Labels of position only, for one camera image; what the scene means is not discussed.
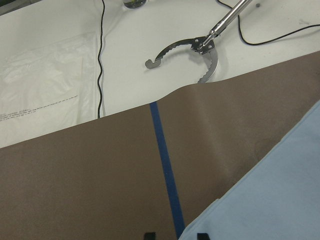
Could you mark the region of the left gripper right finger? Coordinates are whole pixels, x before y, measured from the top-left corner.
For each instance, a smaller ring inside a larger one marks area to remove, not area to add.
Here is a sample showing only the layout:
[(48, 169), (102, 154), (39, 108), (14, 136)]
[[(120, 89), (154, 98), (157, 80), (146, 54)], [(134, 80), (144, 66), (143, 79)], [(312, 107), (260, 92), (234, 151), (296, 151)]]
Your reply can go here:
[(209, 240), (209, 235), (207, 233), (197, 233), (197, 240)]

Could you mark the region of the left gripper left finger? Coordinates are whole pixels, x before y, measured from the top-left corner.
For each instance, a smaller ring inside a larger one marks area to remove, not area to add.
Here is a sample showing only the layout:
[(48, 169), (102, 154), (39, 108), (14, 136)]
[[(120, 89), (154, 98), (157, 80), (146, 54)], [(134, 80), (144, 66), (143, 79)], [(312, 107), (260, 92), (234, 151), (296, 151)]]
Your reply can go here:
[(144, 240), (156, 240), (156, 233), (155, 232), (146, 232), (144, 234)]

